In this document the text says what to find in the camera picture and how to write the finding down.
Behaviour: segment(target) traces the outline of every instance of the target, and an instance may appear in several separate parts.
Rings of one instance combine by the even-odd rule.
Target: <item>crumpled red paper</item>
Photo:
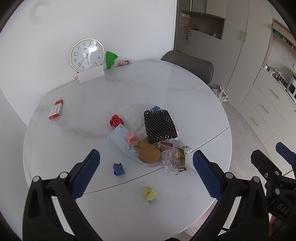
[[[123,125],[124,124],[123,120],[118,115],[112,116],[110,120],[110,125],[117,127],[119,124]]]
[[[138,138],[138,137],[134,137],[134,132],[131,131],[131,135],[128,136],[128,144],[129,144],[130,146],[133,146],[133,143],[134,143],[135,141],[137,141],[137,140],[139,140],[139,138]]]

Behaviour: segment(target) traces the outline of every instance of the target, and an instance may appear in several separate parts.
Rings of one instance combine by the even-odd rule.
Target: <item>clock face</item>
[[[104,47],[95,39],[79,41],[70,53],[70,63],[77,72],[101,65],[104,58]]]

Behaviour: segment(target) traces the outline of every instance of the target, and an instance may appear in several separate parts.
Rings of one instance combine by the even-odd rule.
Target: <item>brown crumpled cardboard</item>
[[[142,162],[154,164],[161,157],[161,152],[146,137],[135,142],[134,147],[139,149],[139,159]]]

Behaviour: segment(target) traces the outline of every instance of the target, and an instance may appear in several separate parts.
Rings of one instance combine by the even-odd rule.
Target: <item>silver screw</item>
[[[59,176],[60,178],[66,178],[68,176],[68,173],[62,172]]]
[[[228,179],[232,179],[233,178],[233,174],[231,172],[227,172],[225,173],[225,176],[228,178]]]
[[[258,182],[260,182],[260,178],[259,177],[254,177],[254,181],[258,183]]]
[[[39,179],[40,179],[40,177],[39,176],[35,176],[34,178],[33,178],[33,182],[38,182],[39,181]]]

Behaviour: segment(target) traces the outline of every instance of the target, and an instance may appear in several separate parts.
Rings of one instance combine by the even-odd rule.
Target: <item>crumpled yellow paper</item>
[[[154,191],[153,188],[145,187],[145,191],[142,193],[142,195],[145,195],[147,198],[147,202],[151,204],[153,202],[153,199],[157,199],[157,194]]]

